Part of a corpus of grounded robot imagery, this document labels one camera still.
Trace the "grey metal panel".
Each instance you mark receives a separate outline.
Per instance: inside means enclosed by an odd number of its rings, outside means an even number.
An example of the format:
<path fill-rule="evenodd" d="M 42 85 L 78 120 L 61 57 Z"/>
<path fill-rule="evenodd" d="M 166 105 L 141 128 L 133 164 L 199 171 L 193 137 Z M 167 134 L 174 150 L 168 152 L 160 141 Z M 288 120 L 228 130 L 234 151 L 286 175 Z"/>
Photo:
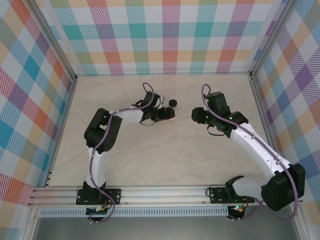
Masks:
<path fill-rule="evenodd" d="M 224 217 L 41 218 L 32 240 L 301 240 L 290 222 Z"/>

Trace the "aluminium side rail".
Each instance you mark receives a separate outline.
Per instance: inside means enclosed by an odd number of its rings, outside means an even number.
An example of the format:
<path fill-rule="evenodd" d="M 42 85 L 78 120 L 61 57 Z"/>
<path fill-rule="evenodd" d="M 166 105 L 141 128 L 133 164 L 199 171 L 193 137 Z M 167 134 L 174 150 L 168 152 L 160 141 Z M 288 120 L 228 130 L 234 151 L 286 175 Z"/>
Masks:
<path fill-rule="evenodd" d="M 61 127 L 60 127 L 60 130 L 58 132 L 57 140 L 56 140 L 56 143 L 55 143 L 55 146 L 54 146 L 54 151 L 53 151 L 52 157 L 49 160 L 47 169 L 45 171 L 44 179 L 41 182 L 41 185 L 40 185 L 41 187 L 47 187 L 48 184 L 49 184 L 49 181 L 51 179 L 51 175 L 53 173 L 53 169 L 54 169 L 54 166 L 55 166 L 55 163 L 56 163 L 56 159 L 57 159 L 57 156 L 58 156 L 59 148 L 60 148 L 61 141 L 62 141 L 62 138 L 63 138 L 64 130 L 65 130 L 65 127 L 66 127 L 68 115 L 69 115 L 69 112 L 70 112 L 70 109 L 71 109 L 71 105 L 72 105 L 72 101 L 73 101 L 73 98 L 74 98 L 74 95 L 75 95 L 77 83 L 78 83 L 78 79 L 76 78 L 73 81 L 72 85 L 71 85 L 70 95 L 69 95 L 69 98 L 68 98 L 68 101 L 67 101 L 67 104 L 66 104 L 66 107 L 65 107 L 65 111 L 64 111 L 64 114 L 63 114 L 63 119 L 62 119 L 62 122 L 61 122 Z"/>
<path fill-rule="evenodd" d="M 249 80 L 249 84 L 253 93 L 253 97 L 258 109 L 259 117 L 262 123 L 265 138 L 266 138 L 266 141 L 263 141 L 263 142 L 266 144 L 266 147 L 269 151 L 273 152 L 280 160 L 283 160 L 284 158 L 277 153 L 275 140 L 273 139 L 273 136 L 271 133 L 271 127 L 270 127 L 270 124 L 268 123 L 267 114 L 265 113 L 261 96 L 258 92 L 257 84 L 254 81 L 254 78 L 250 74 L 248 75 L 248 80 Z M 275 175 L 274 172 L 276 171 L 279 171 L 280 173 L 283 172 L 284 171 L 283 168 L 277 163 L 277 161 L 269 153 L 269 151 L 266 150 L 263 146 L 261 146 L 259 142 L 257 142 L 256 140 L 254 141 L 255 143 L 253 144 L 253 147 L 249 149 L 249 155 L 258 164 L 258 166 L 262 170 L 265 177 L 269 180 L 271 177 Z"/>

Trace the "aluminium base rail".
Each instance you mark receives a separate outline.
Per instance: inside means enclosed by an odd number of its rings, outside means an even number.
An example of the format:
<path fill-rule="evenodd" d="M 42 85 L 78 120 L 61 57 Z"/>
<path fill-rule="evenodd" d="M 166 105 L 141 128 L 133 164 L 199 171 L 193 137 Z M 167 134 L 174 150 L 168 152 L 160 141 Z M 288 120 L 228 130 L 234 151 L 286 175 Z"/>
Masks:
<path fill-rule="evenodd" d="M 169 185 L 169 186 L 108 186 L 111 197 L 115 199 L 115 207 L 198 207 L 198 206 L 235 206 L 256 205 L 250 197 L 241 196 L 234 202 L 225 198 L 217 198 L 206 185 Z M 84 207 L 94 208 L 107 204 L 111 200 L 103 198 L 99 201 L 84 196 L 81 187 L 47 186 L 33 190 L 28 207 Z"/>

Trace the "aluminium frame post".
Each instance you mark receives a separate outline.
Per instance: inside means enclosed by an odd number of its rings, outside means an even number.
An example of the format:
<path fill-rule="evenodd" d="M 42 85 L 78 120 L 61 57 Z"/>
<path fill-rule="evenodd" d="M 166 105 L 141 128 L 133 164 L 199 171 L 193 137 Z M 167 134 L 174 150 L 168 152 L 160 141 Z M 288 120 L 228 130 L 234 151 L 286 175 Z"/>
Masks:
<path fill-rule="evenodd" d="M 63 69 L 66 71 L 67 75 L 72 79 L 73 82 L 77 81 L 77 75 L 72 69 L 71 64 L 69 63 L 65 53 L 63 52 L 57 38 L 55 37 L 50 25 L 47 23 L 45 17 L 43 16 L 41 9 L 38 7 L 35 0 L 23 0 L 24 4 L 35 18 L 35 21 L 39 25 L 43 35 L 48 41 L 49 45 L 53 49 L 56 57 L 60 61 Z"/>
<path fill-rule="evenodd" d="M 253 48 L 252 61 L 248 67 L 248 75 L 251 78 L 263 66 L 298 2 L 299 0 L 274 0 Z"/>

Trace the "aluminium frame leg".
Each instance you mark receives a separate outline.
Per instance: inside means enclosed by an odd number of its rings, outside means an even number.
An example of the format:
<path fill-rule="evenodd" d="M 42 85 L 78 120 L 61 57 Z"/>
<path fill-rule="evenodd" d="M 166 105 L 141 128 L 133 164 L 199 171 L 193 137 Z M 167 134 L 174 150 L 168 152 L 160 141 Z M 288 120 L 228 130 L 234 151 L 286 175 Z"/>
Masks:
<path fill-rule="evenodd" d="M 21 240 L 33 240 L 36 232 L 41 209 L 32 207 L 27 210 L 27 221 Z"/>
<path fill-rule="evenodd" d="M 311 240 L 302 207 L 298 205 L 294 223 L 300 240 Z"/>

